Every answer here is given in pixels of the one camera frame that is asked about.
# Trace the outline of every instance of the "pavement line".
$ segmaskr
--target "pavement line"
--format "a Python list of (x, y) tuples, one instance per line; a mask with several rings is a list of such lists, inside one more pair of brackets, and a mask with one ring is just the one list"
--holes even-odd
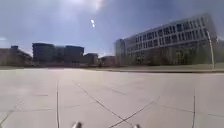
[(120, 117), (120, 116), (118, 116), (116, 113), (114, 113), (113, 111), (111, 111), (110, 109), (108, 109), (106, 106), (104, 106), (102, 103), (100, 103), (100, 101), (98, 101), (97, 99), (95, 99), (93, 96), (91, 96), (85, 89), (83, 89), (82, 87), (80, 87), (78, 84), (77, 84), (77, 86), (79, 87), (79, 88), (81, 88), (85, 93), (86, 93), (86, 95), (88, 95), (89, 97), (91, 97), (93, 100), (95, 100), (99, 105), (101, 105), (103, 108), (105, 108), (106, 110), (108, 110), (109, 112), (111, 112), (112, 114), (114, 114), (115, 116), (117, 116), (118, 118), (120, 118), (122, 121), (121, 122), (123, 122), (123, 121), (125, 121), (126, 123), (128, 123), (128, 124), (130, 124), (129, 122), (127, 122), (126, 120), (124, 120), (122, 117)]
[(58, 86), (59, 86), (59, 79), (57, 80), (57, 127), (59, 128), (59, 112), (58, 112)]

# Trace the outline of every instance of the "lamp post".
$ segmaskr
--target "lamp post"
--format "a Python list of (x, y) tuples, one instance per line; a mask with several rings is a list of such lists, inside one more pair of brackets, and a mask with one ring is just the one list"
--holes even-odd
[(209, 40), (210, 49), (211, 49), (210, 51), (211, 51), (211, 55), (212, 55), (212, 69), (214, 69), (215, 68), (214, 51), (213, 51), (213, 46), (212, 46), (210, 33), (208, 31), (207, 31), (207, 35), (208, 35), (208, 40)]

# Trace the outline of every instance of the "building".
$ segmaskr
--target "building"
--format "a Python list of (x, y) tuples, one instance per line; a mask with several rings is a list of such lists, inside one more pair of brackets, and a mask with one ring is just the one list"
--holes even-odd
[(114, 67), (116, 65), (115, 56), (104, 56), (99, 59), (100, 67)]
[(64, 53), (66, 63), (81, 63), (84, 53), (84, 47), (66, 46)]
[(116, 41), (116, 61), (122, 65), (210, 63), (209, 37), (215, 45), (217, 34), (210, 15), (193, 16)]
[(89, 66), (96, 66), (98, 64), (98, 54), (97, 53), (88, 53), (83, 56), (83, 63)]
[(84, 48), (79, 46), (54, 46), (46, 43), (33, 43), (34, 62), (42, 64), (71, 64), (82, 61)]
[(55, 47), (53, 44), (33, 43), (34, 62), (49, 63), (55, 58)]
[(21, 51), (18, 46), (0, 48), (1, 66), (31, 66), (32, 57)]

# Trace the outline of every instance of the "pavement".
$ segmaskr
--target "pavement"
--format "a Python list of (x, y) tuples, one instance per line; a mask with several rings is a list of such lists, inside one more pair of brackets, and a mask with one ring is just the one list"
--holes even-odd
[(0, 70), (0, 127), (223, 128), (224, 74)]

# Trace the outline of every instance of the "building facade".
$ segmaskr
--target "building facade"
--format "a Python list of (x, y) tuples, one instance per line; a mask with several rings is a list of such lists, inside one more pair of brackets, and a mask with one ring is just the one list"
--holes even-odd
[(33, 43), (34, 62), (49, 63), (55, 57), (55, 47), (53, 44)]
[(84, 47), (66, 46), (64, 53), (66, 63), (81, 63), (84, 53)]
[(98, 64), (98, 54), (87, 53), (86, 55), (84, 55), (82, 62), (87, 64), (88, 66), (96, 66)]
[(32, 57), (21, 51), (18, 46), (0, 49), (1, 66), (31, 66)]
[[(209, 38), (216, 43), (217, 34), (212, 18), (209, 14), (197, 15), (117, 41), (116, 59), (125, 54), (126, 64), (209, 63)], [(125, 48), (117, 47), (123, 42)]]
[(84, 48), (79, 46), (54, 46), (46, 43), (33, 43), (34, 62), (43, 64), (80, 63)]

